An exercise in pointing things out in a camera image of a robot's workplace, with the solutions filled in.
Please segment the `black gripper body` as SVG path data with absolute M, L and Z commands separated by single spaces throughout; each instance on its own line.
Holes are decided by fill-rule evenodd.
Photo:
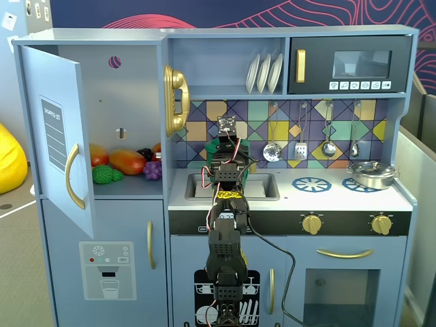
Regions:
M 235 153 L 234 151 L 219 150 L 208 153 L 209 179 L 213 183 L 235 183 L 247 164 L 247 156 L 241 155 L 240 151 Z

